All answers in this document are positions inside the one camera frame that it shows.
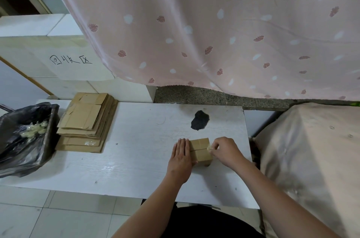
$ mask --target white table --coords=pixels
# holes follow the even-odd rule
[[[68,100],[48,100],[63,110]],[[191,129],[198,110],[209,114],[205,129]],[[102,154],[58,151],[36,172],[9,176],[0,185],[100,195],[148,198],[163,179],[178,138],[232,137],[251,160],[245,117],[241,107],[119,103]],[[236,173],[214,160],[194,168],[176,198],[179,202],[258,209],[255,199]]]

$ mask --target small cardboard box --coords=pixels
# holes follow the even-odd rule
[[[61,136],[58,144],[55,149],[58,151],[75,151],[75,152],[89,152],[89,153],[101,153],[103,151],[106,137],[109,133],[111,123],[113,121],[115,111],[117,108],[118,101],[114,100],[111,105],[110,113],[106,119],[105,127],[103,134],[100,139],[89,139],[86,137],[66,137]],[[96,146],[91,145],[93,142],[99,142]]]
[[[212,162],[212,155],[209,153],[210,141],[206,139],[190,140],[191,161],[198,161],[195,167],[209,166]]]
[[[104,130],[105,120],[107,119],[111,105],[114,101],[114,97],[108,95],[106,98],[104,105],[101,107],[98,118],[91,130],[84,129],[70,129],[70,128],[62,128],[58,129],[58,134],[60,135],[68,135],[68,136],[89,136],[89,137],[97,137],[99,138]]]
[[[58,127],[65,129],[93,129],[108,94],[77,93],[62,116]]]

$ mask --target hand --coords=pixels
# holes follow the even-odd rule
[[[247,161],[243,154],[241,154],[234,140],[225,136],[218,137],[214,140],[210,153],[233,171],[235,171],[236,165]]]
[[[188,139],[179,139],[173,147],[171,158],[167,165],[166,176],[183,185],[191,175],[192,163]]]

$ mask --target black plastic bag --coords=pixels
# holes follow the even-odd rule
[[[0,117],[0,178],[28,175],[52,156],[58,110],[58,104],[45,102]]]

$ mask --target right arm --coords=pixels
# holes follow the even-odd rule
[[[241,177],[279,238],[339,237],[279,190],[275,183],[241,154],[233,139],[215,139],[210,152]]]

